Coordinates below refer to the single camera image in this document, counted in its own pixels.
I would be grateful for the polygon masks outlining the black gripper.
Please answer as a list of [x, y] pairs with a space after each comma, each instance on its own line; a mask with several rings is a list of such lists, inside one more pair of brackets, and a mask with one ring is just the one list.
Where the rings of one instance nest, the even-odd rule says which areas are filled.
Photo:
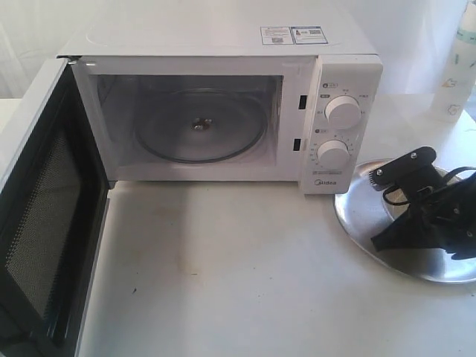
[[371, 238], [376, 251], [441, 248], [453, 260], [475, 257], [475, 175], [410, 203]]

